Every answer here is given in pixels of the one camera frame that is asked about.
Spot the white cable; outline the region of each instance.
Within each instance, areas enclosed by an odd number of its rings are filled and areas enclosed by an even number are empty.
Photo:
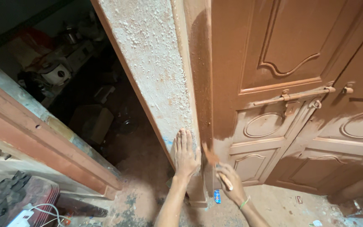
[[[52,222],[52,221],[54,221],[54,220],[57,220],[57,218],[52,219],[51,221],[47,222],[46,224],[48,224],[48,223],[50,223],[50,222]]]
[[[39,208],[37,208],[38,206],[52,206],[52,207],[56,210],[57,214],[53,214],[53,213],[50,213],[50,212],[48,212],[48,211],[45,211],[45,210],[39,209]],[[59,215],[57,207],[55,207],[53,204],[43,203],[43,204],[39,204],[39,205],[33,206],[33,207],[31,207],[29,210],[32,210],[32,209],[36,209],[36,210],[39,210],[39,211],[41,211],[41,212],[44,212],[44,213],[47,213],[47,214],[50,214],[50,215],[53,215],[53,216],[57,216],[57,218],[56,218],[56,219],[58,220],[58,225],[57,225],[57,227],[58,227],[58,226],[65,227],[64,225],[62,225],[62,224],[61,224],[60,217],[63,217],[63,218],[66,218],[66,219],[70,220],[69,218],[67,218],[67,217],[65,217],[65,216],[61,216],[61,215]]]

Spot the small packet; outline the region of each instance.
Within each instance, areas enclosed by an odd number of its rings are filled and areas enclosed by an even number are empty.
[[[219,194],[219,190],[214,191],[214,200],[215,200],[215,203],[218,203],[218,204],[221,203],[221,195]]]

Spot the brown painted door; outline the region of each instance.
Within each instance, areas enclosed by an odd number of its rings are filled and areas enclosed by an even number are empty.
[[[363,44],[334,86],[346,93],[322,102],[267,184],[324,195],[363,179]]]
[[[214,152],[244,185],[265,182],[324,95],[288,115],[253,102],[325,89],[362,41],[363,0],[213,1]]]

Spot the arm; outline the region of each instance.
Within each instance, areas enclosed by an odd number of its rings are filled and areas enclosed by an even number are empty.
[[[180,211],[187,184],[191,176],[197,172],[201,165],[201,151],[199,149],[196,151],[196,158],[194,158],[190,131],[185,131],[183,128],[180,129],[173,143],[175,147],[176,173],[166,200],[155,221],[156,227],[179,226]]]
[[[219,174],[217,173],[217,178],[222,185],[222,190],[224,191],[224,193],[227,195],[228,198],[230,198],[233,202],[235,202],[235,204],[239,208],[242,204],[245,203],[245,201],[247,201],[246,204],[242,206],[242,209],[240,209],[240,211],[246,218],[249,226],[270,227],[269,224],[265,221],[265,219],[257,211],[255,206],[251,202],[250,197],[248,199],[248,197],[246,196],[245,191],[243,190],[242,180],[240,179],[236,171],[228,164],[219,163],[217,172],[224,173],[234,187],[232,191],[227,190],[225,184],[219,178]]]

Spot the green bracelet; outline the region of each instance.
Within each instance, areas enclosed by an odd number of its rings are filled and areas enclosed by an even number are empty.
[[[249,199],[250,199],[250,196],[247,198],[247,200],[246,201],[244,201],[241,205],[240,205],[240,210],[242,209],[242,207],[249,201]]]

